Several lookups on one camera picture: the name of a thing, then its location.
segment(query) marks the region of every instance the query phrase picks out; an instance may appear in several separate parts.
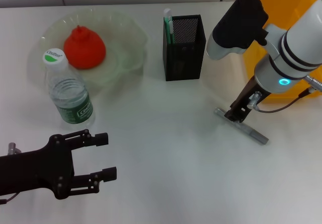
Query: orange box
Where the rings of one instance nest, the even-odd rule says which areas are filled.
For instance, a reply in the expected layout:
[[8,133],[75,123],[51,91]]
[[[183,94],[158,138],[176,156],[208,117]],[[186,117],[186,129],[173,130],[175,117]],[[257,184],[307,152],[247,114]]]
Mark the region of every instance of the orange box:
[[[275,24],[279,28],[289,29],[316,0],[261,0],[265,12],[269,18],[266,24]],[[250,79],[254,75],[254,69],[258,61],[266,54],[266,50],[254,41],[243,54],[247,76]],[[322,81],[322,67],[310,73],[310,76]],[[297,98],[298,94],[308,87],[301,80],[289,91],[283,94],[271,94],[265,102],[286,102]],[[320,92],[314,92],[308,97],[317,97]]]

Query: white table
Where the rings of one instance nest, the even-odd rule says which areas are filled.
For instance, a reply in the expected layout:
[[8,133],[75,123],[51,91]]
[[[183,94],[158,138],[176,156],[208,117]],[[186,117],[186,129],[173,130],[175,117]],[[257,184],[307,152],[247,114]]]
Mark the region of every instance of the white table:
[[[81,148],[73,159],[77,175],[116,166],[118,178],[102,183],[99,194],[63,201],[47,189],[21,193],[0,206],[1,223],[321,223],[319,99],[278,114],[252,112],[246,123],[270,139],[260,146],[213,115],[246,83],[239,55],[220,61],[205,55],[200,80],[165,81],[163,9],[200,14],[208,38],[230,5],[105,6],[134,17],[146,31],[147,62],[143,75],[92,97],[91,132],[108,132],[110,145]],[[0,155],[12,141],[26,152],[68,133],[49,96],[28,79],[26,62],[42,33],[79,8],[0,9]]]

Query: mesh pen holder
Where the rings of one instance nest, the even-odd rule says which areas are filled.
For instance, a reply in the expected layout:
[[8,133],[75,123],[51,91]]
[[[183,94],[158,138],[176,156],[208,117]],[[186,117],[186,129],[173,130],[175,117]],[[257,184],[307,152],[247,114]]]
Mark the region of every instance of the mesh pen holder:
[[166,81],[199,79],[206,38],[200,15],[172,17],[174,43],[163,27],[163,63]]

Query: red object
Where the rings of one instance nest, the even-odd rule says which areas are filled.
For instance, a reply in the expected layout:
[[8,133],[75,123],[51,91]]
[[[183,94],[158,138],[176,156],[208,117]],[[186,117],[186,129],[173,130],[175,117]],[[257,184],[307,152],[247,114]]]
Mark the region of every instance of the red object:
[[64,43],[68,62],[77,69],[93,68],[103,62],[106,54],[102,39],[92,30],[77,26]]

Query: plastic bottle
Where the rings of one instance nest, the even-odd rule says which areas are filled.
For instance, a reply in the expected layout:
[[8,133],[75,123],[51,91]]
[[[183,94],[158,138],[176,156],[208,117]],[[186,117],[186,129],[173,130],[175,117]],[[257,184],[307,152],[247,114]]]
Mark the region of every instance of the plastic bottle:
[[72,129],[88,128],[95,115],[86,86],[78,72],[68,64],[61,49],[49,49],[43,55],[46,84],[51,100],[62,119]]

